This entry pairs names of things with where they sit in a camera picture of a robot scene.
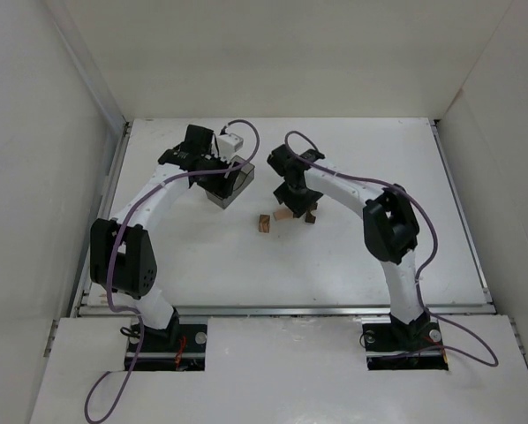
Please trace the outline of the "light wood rectangular block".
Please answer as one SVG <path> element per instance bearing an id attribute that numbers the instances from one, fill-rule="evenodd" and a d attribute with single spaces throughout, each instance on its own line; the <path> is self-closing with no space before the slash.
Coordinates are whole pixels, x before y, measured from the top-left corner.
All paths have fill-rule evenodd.
<path id="1" fill-rule="evenodd" d="M 282 221 L 292 219 L 293 213 L 287 208 L 280 208 L 273 213 L 273 217 L 276 221 Z"/>

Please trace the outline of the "dark wood arch block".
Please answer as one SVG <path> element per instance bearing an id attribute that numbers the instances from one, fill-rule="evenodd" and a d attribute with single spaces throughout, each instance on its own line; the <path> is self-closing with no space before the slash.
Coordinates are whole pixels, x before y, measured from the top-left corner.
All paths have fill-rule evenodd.
<path id="1" fill-rule="evenodd" d="M 315 224 L 317 217 L 315 216 L 315 212 L 318 208 L 318 203 L 313 203 L 305 212 L 304 222 L 308 224 Z"/>

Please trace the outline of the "striped brown wood block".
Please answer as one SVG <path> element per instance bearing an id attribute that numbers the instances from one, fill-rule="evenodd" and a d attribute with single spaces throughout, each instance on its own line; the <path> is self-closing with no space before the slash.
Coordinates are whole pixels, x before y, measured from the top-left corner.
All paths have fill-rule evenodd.
<path id="1" fill-rule="evenodd" d="M 269 233 L 270 232 L 270 215 L 261 214 L 258 218 L 258 231 L 260 233 Z"/>

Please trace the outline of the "grey translucent plastic bin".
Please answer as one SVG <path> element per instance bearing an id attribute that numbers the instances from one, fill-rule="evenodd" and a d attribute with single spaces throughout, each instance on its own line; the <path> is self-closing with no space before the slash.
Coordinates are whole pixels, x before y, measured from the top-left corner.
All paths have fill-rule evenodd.
<path id="1" fill-rule="evenodd" d="M 232 183 L 222 183 L 221 188 L 205 190 L 207 198 L 221 209 L 226 209 L 254 180 L 255 166 L 244 165 L 238 171 Z"/>

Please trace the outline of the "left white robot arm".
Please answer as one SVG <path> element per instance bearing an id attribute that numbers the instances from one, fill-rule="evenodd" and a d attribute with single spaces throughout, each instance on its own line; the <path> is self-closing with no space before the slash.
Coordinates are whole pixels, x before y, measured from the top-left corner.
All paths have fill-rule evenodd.
<path id="1" fill-rule="evenodd" d="M 233 195 L 242 170 L 237 156 L 243 139 L 226 130 L 216 134 L 188 125 L 185 138 L 158 158 L 152 177 L 138 194 L 109 219 L 98 218 L 90 231 L 90 278 L 106 292 L 131 299 L 145 329 L 168 330 L 174 307 L 155 285 L 157 263 L 151 235 L 162 215 L 197 185 L 221 199 Z"/>

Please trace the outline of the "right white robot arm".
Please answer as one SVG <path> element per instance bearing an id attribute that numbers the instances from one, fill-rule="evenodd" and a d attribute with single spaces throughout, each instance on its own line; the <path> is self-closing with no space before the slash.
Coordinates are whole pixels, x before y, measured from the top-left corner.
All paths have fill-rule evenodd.
<path id="1" fill-rule="evenodd" d="M 390 321 L 396 337 L 411 341 L 429 322 L 415 284 L 415 248 L 419 223 L 409 200 L 397 187 L 381 190 L 351 183 L 325 171 L 324 155 L 308 149 L 299 160 L 284 145 L 272 150 L 267 163 L 283 178 L 274 190 L 279 203 L 299 218 L 326 195 L 362 220 L 367 251 L 380 262 L 390 297 Z"/>

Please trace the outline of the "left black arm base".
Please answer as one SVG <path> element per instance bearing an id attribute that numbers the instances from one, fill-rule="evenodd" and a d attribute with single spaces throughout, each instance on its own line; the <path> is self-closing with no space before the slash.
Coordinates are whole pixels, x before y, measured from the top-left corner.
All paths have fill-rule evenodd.
<path id="1" fill-rule="evenodd" d="M 166 329 L 146 327 L 142 347 L 139 347 L 140 326 L 134 323 L 119 332 L 127 337 L 124 369 L 131 368 L 139 353 L 134 371 L 201 372 L 206 366 L 207 323 L 188 322 L 174 312 Z"/>

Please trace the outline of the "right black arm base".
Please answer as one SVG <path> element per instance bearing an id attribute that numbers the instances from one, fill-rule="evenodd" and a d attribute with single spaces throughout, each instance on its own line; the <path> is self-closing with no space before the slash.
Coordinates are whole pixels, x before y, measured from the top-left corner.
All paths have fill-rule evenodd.
<path id="1" fill-rule="evenodd" d="M 390 322 L 364 322 L 360 343 L 369 371 L 449 370 L 438 322 L 429 322 L 412 337 L 399 335 Z"/>

